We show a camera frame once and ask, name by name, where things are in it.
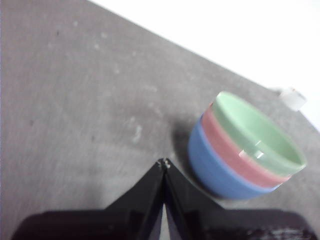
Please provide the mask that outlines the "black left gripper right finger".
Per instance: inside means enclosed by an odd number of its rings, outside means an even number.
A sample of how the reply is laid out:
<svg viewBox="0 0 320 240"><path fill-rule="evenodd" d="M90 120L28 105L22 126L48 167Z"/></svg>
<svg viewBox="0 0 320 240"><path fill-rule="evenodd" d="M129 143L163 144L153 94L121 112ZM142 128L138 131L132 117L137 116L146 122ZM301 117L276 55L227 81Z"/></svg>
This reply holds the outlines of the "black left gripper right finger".
<svg viewBox="0 0 320 240"><path fill-rule="evenodd" d="M315 240L304 217L279 209L226 209L163 160L170 237L180 240Z"/></svg>

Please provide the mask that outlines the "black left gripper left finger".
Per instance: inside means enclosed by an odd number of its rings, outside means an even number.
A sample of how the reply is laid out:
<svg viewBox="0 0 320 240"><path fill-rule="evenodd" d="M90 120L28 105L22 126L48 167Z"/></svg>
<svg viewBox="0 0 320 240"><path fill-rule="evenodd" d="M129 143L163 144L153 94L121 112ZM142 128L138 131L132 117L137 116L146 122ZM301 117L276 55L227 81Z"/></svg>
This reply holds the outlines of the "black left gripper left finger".
<svg viewBox="0 0 320 240"><path fill-rule="evenodd" d="M25 218L16 240L148 240L162 218L164 160L103 209L47 211Z"/></svg>

